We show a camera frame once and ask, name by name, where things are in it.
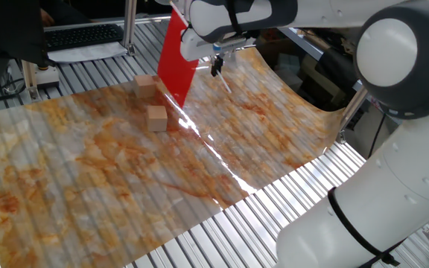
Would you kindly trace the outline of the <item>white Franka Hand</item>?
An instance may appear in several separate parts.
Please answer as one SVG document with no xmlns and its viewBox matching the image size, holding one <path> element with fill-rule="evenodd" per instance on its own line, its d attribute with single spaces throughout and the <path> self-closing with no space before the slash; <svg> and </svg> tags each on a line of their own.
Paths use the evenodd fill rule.
<svg viewBox="0 0 429 268">
<path fill-rule="evenodd" d="M 188 28 L 181 32 L 180 53 L 187 61 L 210 57 L 210 73 L 216 77 L 217 73 L 221 73 L 224 63 L 222 56 L 217 54 L 231 53 L 239 48 L 251 46 L 254 42 L 255 38 L 253 37 L 232 36 L 219 42 L 210 43 L 199 37 L 192 28 Z"/>
</svg>

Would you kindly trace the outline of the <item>person's bare hand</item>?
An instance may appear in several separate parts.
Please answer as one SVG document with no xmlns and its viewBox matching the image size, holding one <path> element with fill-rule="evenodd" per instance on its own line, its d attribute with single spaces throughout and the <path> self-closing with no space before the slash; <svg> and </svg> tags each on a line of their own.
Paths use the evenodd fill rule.
<svg viewBox="0 0 429 268">
<path fill-rule="evenodd" d="M 43 9 L 40 9 L 42 24 L 44 27 L 51 27 L 55 25 L 54 19 Z"/>
</svg>

